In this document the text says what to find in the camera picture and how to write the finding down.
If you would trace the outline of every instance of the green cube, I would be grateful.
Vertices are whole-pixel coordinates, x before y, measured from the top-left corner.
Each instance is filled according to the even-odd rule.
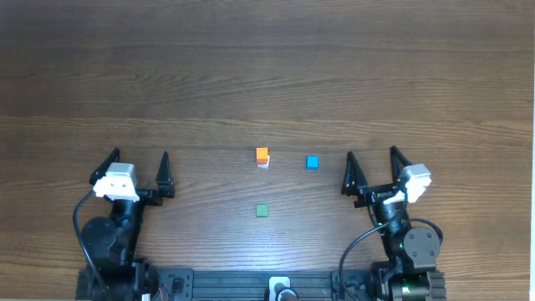
[[[268,205],[257,205],[257,217],[268,217]]]

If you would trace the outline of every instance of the wood grain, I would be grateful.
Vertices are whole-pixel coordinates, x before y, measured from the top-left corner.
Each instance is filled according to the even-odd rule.
[[[143,187],[170,153],[153,263],[331,270],[370,227],[339,194],[345,153],[382,184],[398,145],[434,174],[410,215],[446,235],[449,299],[525,300],[533,20],[530,1],[0,0],[0,298],[74,297],[72,211],[115,146]]]

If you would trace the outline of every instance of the wooden table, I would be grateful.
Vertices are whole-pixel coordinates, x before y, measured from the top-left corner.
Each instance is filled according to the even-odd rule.
[[[0,297],[74,297],[71,216],[116,146],[143,187],[170,153],[178,193],[138,249],[156,265],[331,270],[370,228],[346,152],[377,185],[397,145],[433,171],[410,215],[444,230],[449,298],[525,300],[532,24],[531,1],[1,1]],[[346,264],[383,259],[374,236]]]

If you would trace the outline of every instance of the wooden tabletop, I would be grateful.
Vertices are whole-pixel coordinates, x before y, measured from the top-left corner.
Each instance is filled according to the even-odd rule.
[[[397,145],[433,172],[410,215],[445,233],[449,299],[527,299],[532,24],[522,0],[1,1],[0,297],[74,297],[73,209],[116,146],[142,187],[170,154],[157,266],[329,271],[371,227],[346,152],[378,185]],[[346,266],[384,257],[375,235]]]

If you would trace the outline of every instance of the blue cube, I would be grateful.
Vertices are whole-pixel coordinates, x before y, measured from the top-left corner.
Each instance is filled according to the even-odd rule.
[[[307,169],[315,171],[319,168],[319,157],[318,156],[307,156]]]

